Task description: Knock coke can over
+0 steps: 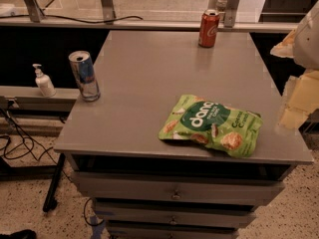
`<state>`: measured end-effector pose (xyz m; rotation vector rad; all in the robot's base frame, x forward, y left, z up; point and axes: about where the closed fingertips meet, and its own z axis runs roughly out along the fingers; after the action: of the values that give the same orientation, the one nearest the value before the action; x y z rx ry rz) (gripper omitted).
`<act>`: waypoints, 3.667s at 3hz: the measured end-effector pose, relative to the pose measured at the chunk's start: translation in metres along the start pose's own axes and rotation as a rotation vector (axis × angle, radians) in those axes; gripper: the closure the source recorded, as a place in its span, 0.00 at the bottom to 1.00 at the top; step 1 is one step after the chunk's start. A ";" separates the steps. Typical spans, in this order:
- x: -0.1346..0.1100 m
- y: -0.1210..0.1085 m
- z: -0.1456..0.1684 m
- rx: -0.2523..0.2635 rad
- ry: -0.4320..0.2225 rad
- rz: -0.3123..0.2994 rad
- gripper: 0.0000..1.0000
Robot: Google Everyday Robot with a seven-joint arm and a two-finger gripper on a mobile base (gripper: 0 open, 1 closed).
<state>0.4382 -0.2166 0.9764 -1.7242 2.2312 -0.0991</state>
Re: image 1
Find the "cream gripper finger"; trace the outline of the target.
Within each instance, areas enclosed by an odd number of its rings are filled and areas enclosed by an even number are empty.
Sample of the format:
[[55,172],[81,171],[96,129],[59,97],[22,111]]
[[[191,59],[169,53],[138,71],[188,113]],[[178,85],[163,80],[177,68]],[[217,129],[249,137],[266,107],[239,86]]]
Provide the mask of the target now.
[[278,123],[290,129],[300,128],[318,109],[319,71],[290,76],[284,87]]
[[270,54],[279,58],[293,58],[293,46],[296,30],[292,30],[280,43],[275,45]]

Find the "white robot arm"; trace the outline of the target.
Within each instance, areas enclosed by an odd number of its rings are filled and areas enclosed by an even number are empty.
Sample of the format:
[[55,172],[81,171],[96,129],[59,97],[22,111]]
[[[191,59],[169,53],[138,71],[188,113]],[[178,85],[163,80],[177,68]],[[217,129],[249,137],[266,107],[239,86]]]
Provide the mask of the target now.
[[286,128],[300,128],[319,109],[319,1],[270,54],[291,58],[305,68],[300,77],[288,79],[278,122]]

